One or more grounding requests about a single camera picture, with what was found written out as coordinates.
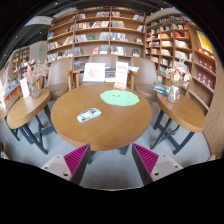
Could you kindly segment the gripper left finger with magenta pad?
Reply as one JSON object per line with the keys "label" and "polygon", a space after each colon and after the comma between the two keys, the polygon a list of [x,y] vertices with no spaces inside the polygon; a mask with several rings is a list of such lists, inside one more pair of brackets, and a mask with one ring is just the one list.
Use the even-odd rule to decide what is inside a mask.
{"label": "gripper left finger with magenta pad", "polygon": [[73,150],[65,156],[54,156],[42,166],[42,169],[79,185],[82,180],[90,153],[90,145],[86,144]]}

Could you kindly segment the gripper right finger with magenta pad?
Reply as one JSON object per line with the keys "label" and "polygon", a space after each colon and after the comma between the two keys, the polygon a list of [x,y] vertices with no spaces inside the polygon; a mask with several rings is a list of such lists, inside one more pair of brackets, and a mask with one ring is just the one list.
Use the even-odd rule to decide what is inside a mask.
{"label": "gripper right finger with magenta pad", "polygon": [[135,143],[132,144],[132,155],[144,185],[182,169],[182,166],[168,155],[158,155]]}

